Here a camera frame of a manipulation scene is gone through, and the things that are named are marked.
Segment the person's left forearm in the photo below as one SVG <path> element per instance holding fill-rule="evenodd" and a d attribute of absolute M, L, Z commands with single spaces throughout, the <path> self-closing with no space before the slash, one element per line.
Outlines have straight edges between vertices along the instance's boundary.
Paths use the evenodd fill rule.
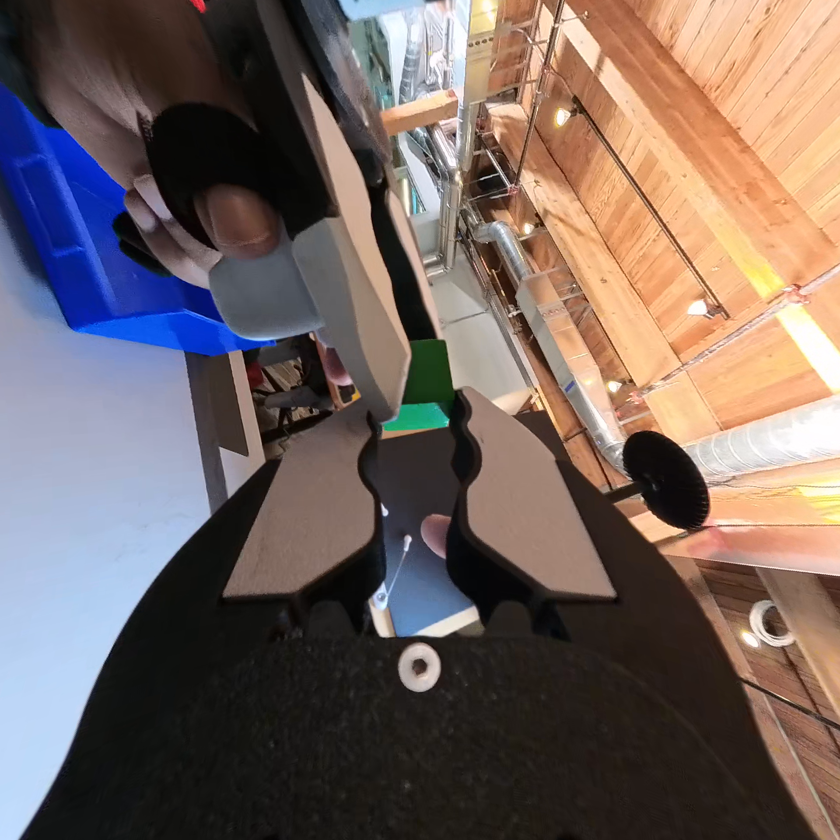
<path fill-rule="evenodd" d="M 1 2 L 1 82 L 42 125 L 60 129 L 39 96 L 34 49 L 37 24 L 44 17 L 44 2 Z"/>

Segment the metal sprinkler pipe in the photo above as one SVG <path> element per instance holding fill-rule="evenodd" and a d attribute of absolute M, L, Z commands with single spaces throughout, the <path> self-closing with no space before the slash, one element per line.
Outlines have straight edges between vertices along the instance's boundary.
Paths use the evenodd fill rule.
<path fill-rule="evenodd" d="M 839 264 L 835 264 L 830 269 L 825 270 L 822 274 L 803 285 L 792 284 L 783 288 L 752 318 L 740 323 L 738 327 L 730 330 L 722 338 L 708 345 L 704 350 L 683 361 L 682 364 L 678 365 L 673 371 L 663 375 L 659 380 L 632 391 L 628 397 L 630 402 L 641 405 L 647 400 L 649 395 L 669 386 L 676 377 L 687 373 L 689 370 L 708 361 L 713 355 L 723 351 L 728 346 L 744 339 L 751 331 L 777 319 L 782 313 L 788 310 L 808 307 L 812 302 L 812 297 L 826 284 L 838 278 L 838 275 Z"/>

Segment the blue plastic bin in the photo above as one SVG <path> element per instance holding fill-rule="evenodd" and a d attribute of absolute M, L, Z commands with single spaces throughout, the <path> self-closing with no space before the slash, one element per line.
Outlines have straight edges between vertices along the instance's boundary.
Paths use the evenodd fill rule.
<path fill-rule="evenodd" d="M 67 132 L 1 87 L 1 166 L 68 325 L 79 333 L 216 356 L 268 347 L 235 335 L 208 290 L 137 265 L 112 230 L 123 189 Z"/>

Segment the person's right hand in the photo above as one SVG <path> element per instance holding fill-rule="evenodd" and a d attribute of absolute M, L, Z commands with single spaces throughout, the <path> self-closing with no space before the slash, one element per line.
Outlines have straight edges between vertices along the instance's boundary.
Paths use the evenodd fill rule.
<path fill-rule="evenodd" d="M 421 523 L 421 537 L 424 543 L 441 560 L 447 558 L 447 540 L 451 520 L 450 516 L 432 513 Z"/>

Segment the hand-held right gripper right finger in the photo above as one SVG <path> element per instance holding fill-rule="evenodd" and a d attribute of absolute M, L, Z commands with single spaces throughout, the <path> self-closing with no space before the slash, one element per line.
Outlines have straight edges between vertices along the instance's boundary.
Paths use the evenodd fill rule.
<path fill-rule="evenodd" d="M 449 429 L 458 479 L 446 567 L 486 630 L 496 623 L 567 641 L 562 604 L 609 604 L 616 589 L 554 452 L 472 387 L 457 391 Z"/>

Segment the black round knob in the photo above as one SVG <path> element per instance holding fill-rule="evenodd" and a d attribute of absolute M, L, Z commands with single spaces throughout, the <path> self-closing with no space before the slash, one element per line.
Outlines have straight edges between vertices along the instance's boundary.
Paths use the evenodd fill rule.
<path fill-rule="evenodd" d="M 613 504 L 640 496 L 656 519 L 683 531 L 705 526 L 711 502 L 707 483 L 687 452 L 652 430 L 632 434 L 623 448 L 629 484 L 605 494 Z"/>

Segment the small green block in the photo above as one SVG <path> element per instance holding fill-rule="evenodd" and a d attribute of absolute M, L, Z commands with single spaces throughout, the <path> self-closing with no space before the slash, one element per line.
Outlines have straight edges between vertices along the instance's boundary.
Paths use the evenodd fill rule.
<path fill-rule="evenodd" d="M 455 388 L 443 339 L 411 342 L 412 359 L 399 413 L 386 432 L 421 432 L 449 425 Z"/>

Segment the black wood-framed board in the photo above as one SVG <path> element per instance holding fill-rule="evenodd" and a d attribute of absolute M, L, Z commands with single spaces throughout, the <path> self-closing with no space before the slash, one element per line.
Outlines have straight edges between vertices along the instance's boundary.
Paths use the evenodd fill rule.
<path fill-rule="evenodd" d="M 545 591 L 459 523 L 466 492 L 453 469 L 456 440 L 448 428 L 381 441 L 376 448 L 374 485 L 388 510 L 382 520 L 386 571 L 399 557 L 403 532 L 421 531 L 426 516 L 454 516 L 455 578 L 446 560 L 428 549 L 422 537 L 413 544 L 391 595 L 397 632 L 410 637 L 455 634 L 488 618 L 502 601 L 531 613 L 535 635 L 563 642 L 570 636 Z"/>

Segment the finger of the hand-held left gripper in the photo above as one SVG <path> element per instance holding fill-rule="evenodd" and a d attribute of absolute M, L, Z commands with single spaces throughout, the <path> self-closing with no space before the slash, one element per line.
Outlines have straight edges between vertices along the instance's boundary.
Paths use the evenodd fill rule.
<path fill-rule="evenodd" d="M 361 169 L 316 88 L 305 77 L 302 85 L 337 211 L 294 237 L 294 255 L 333 348 L 373 419 L 385 424 L 402 404 L 410 343 Z"/>
<path fill-rule="evenodd" d="M 440 339 L 438 315 L 413 227 L 389 185 L 369 191 L 371 221 L 396 311 L 410 342 Z"/>

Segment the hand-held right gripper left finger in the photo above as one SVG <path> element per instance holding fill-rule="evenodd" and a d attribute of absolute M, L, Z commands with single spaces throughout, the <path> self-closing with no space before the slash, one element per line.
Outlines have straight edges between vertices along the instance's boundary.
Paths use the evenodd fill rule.
<path fill-rule="evenodd" d="M 307 620 L 339 604 L 355 631 L 386 573 L 383 514 L 373 486 L 378 426 L 366 406 L 331 415 L 279 462 L 223 597 L 276 600 Z"/>

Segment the silver ventilation duct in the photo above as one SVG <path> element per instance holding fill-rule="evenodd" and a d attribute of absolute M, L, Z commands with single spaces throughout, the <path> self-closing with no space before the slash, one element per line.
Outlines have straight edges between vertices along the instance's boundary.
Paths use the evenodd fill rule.
<path fill-rule="evenodd" d="M 617 420 L 601 371 L 548 272 L 537 271 L 532 266 L 509 224 L 502 221 L 486 223 L 467 212 L 464 217 L 476 242 L 496 247 L 516 288 L 521 315 L 595 448 L 614 470 L 627 476 L 623 462 L 627 436 Z"/>

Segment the large silver air duct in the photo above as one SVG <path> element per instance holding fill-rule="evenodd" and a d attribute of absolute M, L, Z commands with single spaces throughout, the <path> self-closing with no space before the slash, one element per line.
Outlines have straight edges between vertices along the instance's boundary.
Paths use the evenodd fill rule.
<path fill-rule="evenodd" d="M 839 395 L 719 432 L 685 447 L 706 481 L 839 456 Z"/>

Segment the wooden support column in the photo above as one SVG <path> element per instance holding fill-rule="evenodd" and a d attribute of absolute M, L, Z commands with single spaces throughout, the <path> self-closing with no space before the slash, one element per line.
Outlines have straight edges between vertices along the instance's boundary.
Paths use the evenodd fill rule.
<path fill-rule="evenodd" d="M 457 90 L 450 88 L 382 110 L 380 117 L 386 134 L 393 137 L 453 119 L 457 117 L 458 110 Z"/>

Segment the silver vertical duct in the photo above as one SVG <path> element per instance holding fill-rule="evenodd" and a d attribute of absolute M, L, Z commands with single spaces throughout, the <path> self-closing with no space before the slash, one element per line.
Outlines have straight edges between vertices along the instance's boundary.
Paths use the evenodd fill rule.
<path fill-rule="evenodd" d="M 456 119 L 426 126 L 432 160 L 440 176 L 440 209 L 437 225 L 437 262 L 442 271 L 455 265 L 459 215 L 465 184 L 472 168 L 474 144 L 461 150 Z"/>

